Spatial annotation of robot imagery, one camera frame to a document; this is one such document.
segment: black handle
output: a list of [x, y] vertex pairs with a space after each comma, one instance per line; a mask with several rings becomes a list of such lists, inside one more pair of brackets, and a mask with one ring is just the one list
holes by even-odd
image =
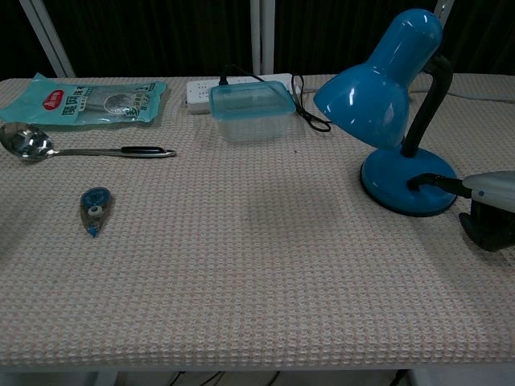
[[156, 146], [126, 146], [121, 148], [125, 154], [162, 154], [166, 151], [162, 147]]

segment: textured tablecloth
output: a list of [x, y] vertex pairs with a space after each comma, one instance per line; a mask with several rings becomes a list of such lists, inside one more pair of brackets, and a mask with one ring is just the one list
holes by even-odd
[[[57, 149], [163, 146], [176, 158], [26, 164], [0, 149], [1, 366], [515, 359], [515, 248], [487, 253], [467, 238], [458, 214], [469, 201], [394, 214], [358, 182], [372, 148], [342, 130], [319, 135], [292, 117], [286, 138], [228, 144], [211, 116], [188, 115], [187, 79], [165, 81], [150, 126], [48, 133]], [[0, 83], [0, 107], [28, 82]], [[515, 77], [456, 75], [452, 89], [513, 95]], [[447, 96], [422, 146], [461, 177], [515, 169], [514, 121], [515, 105]], [[78, 207], [96, 186], [116, 203], [92, 239]]]

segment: metal ladle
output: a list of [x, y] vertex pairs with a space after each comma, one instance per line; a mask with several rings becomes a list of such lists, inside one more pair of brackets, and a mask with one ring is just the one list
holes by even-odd
[[121, 149], [54, 150], [51, 139], [41, 130], [26, 123], [6, 123], [0, 128], [0, 142], [7, 151], [27, 161], [40, 161], [58, 155], [109, 155], [131, 158], [174, 157], [174, 150], [153, 146], [128, 146]]

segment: power strip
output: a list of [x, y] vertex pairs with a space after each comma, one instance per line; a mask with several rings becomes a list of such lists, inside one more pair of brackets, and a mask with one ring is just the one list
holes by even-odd
[[[284, 84], [286, 90], [291, 93], [291, 74], [260, 75], [263, 80], [277, 80]], [[190, 114], [206, 114], [209, 109], [209, 90], [218, 85], [220, 78], [210, 80], [193, 80], [186, 84], [187, 110]], [[229, 84], [258, 82], [252, 76], [231, 76], [227, 78]], [[300, 93], [299, 86], [295, 92]]]

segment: snack package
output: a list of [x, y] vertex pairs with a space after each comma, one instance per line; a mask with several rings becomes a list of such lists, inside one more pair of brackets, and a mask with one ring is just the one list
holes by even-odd
[[158, 114], [167, 84], [61, 84], [36, 74], [13, 103], [0, 109], [6, 122], [89, 125], [150, 122]]

